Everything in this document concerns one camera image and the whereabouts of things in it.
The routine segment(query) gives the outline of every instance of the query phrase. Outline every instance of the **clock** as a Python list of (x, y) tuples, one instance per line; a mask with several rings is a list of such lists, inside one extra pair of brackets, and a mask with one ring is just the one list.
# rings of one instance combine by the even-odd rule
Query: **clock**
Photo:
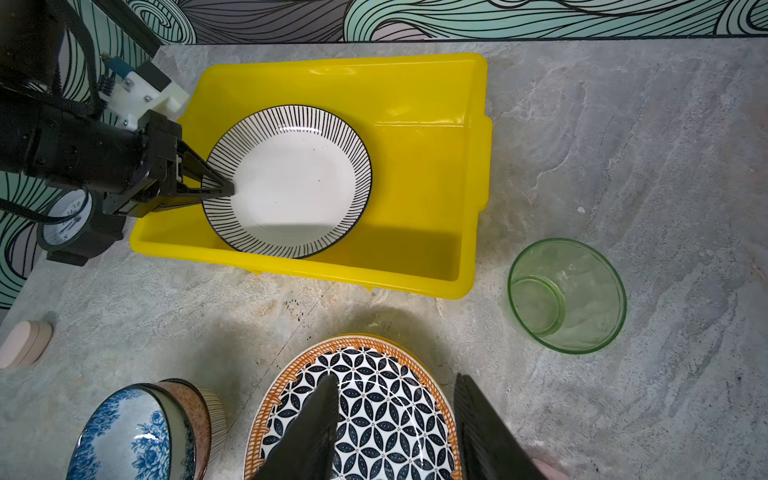
[(53, 201), (45, 213), (49, 217), (82, 211), (65, 222), (38, 226), (38, 245), (48, 252), (49, 260), (83, 266), (89, 258), (101, 255), (116, 240), (123, 239), (125, 217), (103, 213), (102, 204), (101, 195), (83, 190), (64, 192)]

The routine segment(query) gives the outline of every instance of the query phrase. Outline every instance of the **crack line on countertop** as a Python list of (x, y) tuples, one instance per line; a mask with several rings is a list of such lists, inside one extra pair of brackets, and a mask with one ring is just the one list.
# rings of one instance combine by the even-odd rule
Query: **crack line on countertop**
[[(312, 308), (310, 308), (310, 311), (306, 313), (306, 315), (304, 316), (304, 318), (308, 318), (308, 317), (310, 316), (310, 314), (311, 314), (311, 313), (312, 313), (312, 311), (315, 309), (315, 307), (318, 305), (318, 303), (320, 303), (320, 300), (322, 300), (322, 299), (323, 299), (323, 297), (326, 295), (326, 293), (328, 293), (328, 291), (329, 291), (329, 290), (331, 290), (331, 287), (333, 287), (334, 285), (336, 285), (336, 282), (333, 282), (333, 283), (331, 283), (331, 284), (328, 286), (328, 288), (326, 288), (326, 291), (324, 291), (324, 292), (323, 292), (323, 294), (322, 294), (322, 295), (320, 295), (320, 298), (319, 298), (319, 299), (317, 299), (317, 301), (315, 302), (315, 304), (314, 304), (314, 305), (312, 305)], [(275, 358), (272, 360), (272, 363), (270, 364), (270, 366), (268, 366), (268, 367), (266, 368), (266, 372), (265, 372), (265, 373), (264, 373), (264, 374), (261, 376), (261, 378), (259, 379), (259, 381), (258, 381), (258, 382), (256, 382), (256, 385), (255, 385), (255, 386), (253, 387), (253, 389), (250, 391), (250, 395), (248, 395), (248, 400), (246, 400), (246, 401), (245, 401), (245, 403), (243, 404), (243, 406), (242, 406), (242, 407), (240, 407), (240, 411), (239, 411), (239, 412), (237, 412), (237, 415), (235, 415), (234, 419), (232, 419), (232, 423), (230, 424), (230, 428), (232, 428), (232, 426), (234, 426), (235, 422), (237, 422), (237, 420), (238, 420), (238, 419), (239, 419), (239, 417), (240, 417), (240, 414), (241, 414), (241, 413), (243, 413), (243, 410), (244, 410), (244, 409), (245, 409), (245, 407), (248, 405), (248, 403), (250, 402), (250, 400), (253, 398), (253, 394), (254, 394), (254, 393), (255, 393), (255, 392), (256, 392), (256, 391), (259, 389), (259, 387), (261, 386), (261, 382), (263, 382), (263, 381), (264, 381), (264, 377), (266, 377), (266, 374), (267, 374), (267, 373), (270, 371), (270, 369), (272, 368), (272, 366), (273, 366), (273, 365), (275, 364), (275, 362), (277, 361), (277, 357), (279, 357), (279, 356), (280, 356), (280, 354), (283, 352), (283, 350), (284, 350), (284, 349), (286, 348), (286, 346), (288, 345), (288, 342), (290, 342), (290, 340), (293, 338), (293, 336), (294, 336), (294, 335), (296, 335), (296, 332), (299, 330), (299, 328), (300, 328), (300, 327), (301, 327), (301, 323), (299, 323), (299, 325), (297, 325), (297, 326), (296, 326), (296, 328), (293, 330), (293, 332), (292, 332), (292, 333), (290, 334), (290, 336), (288, 337), (288, 340), (286, 340), (286, 342), (283, 344), (283, 346), (282, 346), (282, 347), (280, 347), (280, 350), (277, 352), (277, 355), (275, 355)]]

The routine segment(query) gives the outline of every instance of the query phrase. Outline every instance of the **clock face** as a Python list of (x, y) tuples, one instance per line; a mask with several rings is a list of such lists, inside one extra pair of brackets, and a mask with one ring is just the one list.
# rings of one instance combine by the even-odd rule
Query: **clock face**
[(57, 223), (55, 225), (43, 225), (43, 239), (51, 245), (61, 245), (68, 242), (71, 238), (74, 238), (80, 230), (85, 226), (88, 218), (91, 217), (91, 210), (93, 209), (93, 201), (91, 195), (87, 195), (83, 190), (75, 190), (67, 192), (61, 198), (56, 200), (56, 203), (51, 207), (51, 211), (48, 212), (49, 217), (66, 217), (72, 215), (74, 212), (80, 210), (80, 206), (83, 201), (87, 201), (83, 211), (72, 220), (68, 220), (64, 223)]

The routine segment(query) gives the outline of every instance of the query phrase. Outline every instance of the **stack of bowls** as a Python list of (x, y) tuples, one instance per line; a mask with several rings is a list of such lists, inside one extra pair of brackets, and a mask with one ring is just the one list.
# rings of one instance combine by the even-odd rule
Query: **stack of bowls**
[(181, 379), (110, 395), (85, 425), (67, 480), (202, 480), (221, 455), (227, 419), (210, 390)]

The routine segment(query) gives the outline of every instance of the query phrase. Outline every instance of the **marble surface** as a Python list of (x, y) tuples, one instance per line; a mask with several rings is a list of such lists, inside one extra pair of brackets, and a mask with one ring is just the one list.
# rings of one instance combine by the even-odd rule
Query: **marble surface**
[[(0, 478), (63, 478), (102, 399), (170, 376), (219, 394), (231, 430), (210, 478), (241, 478), (271, 381), (349, 332), (412, 350), (449, 397), (472, 375), (572, 478), (768, 477), (768, 39), (170, 46), (156, 63), (192, 91), (217, 63), (452, 51), (488, 59), (494, 121), (469, 295), (258, 276), (127, 241), (82, 268), (43, 260), (0, 326), (55, 324), (35, 366), (0, 372)], [(600, 352), (547, 350), (505, 316), (508, 268), (545, 237), (593, 245), (624, 280), (627, 322)]]

